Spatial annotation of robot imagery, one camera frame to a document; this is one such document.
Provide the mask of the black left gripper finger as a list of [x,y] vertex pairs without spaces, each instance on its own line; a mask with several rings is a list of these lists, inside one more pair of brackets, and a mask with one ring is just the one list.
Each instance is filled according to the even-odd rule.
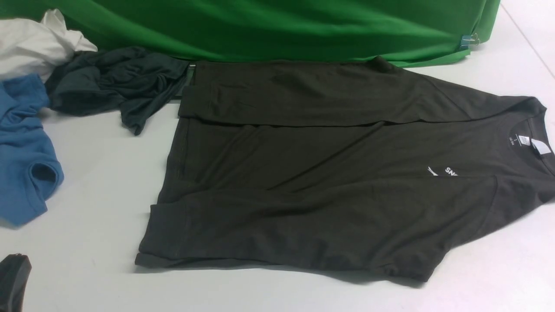
[[0,263],[0,310],[21,312],[32,265],[29,257],[13,253]]

